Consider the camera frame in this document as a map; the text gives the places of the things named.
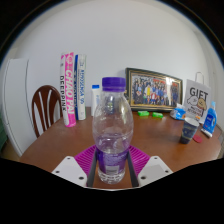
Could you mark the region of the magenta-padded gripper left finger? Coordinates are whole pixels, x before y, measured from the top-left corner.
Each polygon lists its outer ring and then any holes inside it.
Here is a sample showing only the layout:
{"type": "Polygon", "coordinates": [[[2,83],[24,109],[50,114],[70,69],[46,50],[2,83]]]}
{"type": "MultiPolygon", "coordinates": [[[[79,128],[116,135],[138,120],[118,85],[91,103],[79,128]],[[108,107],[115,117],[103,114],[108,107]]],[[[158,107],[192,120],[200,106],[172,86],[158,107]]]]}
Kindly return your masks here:
{"type": "Polygon", "coordinates": [[[76,156],[66,156],[52,173],[76,185],[92,187],[96,164],[96,146],[93,145],[76,156]]]}

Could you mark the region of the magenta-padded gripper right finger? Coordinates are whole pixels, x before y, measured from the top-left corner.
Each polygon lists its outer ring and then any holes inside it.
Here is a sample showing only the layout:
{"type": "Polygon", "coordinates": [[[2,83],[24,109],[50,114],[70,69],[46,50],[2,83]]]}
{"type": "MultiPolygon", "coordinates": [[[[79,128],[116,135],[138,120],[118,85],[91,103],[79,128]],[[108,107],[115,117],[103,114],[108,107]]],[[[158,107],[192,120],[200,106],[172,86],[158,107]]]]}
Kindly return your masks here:
{"type": "Polygon", "coordinates": [[[133,187],[143,187],[173,173],[159,156],[149,156],[130,146],[128,166],[133,187]]]}

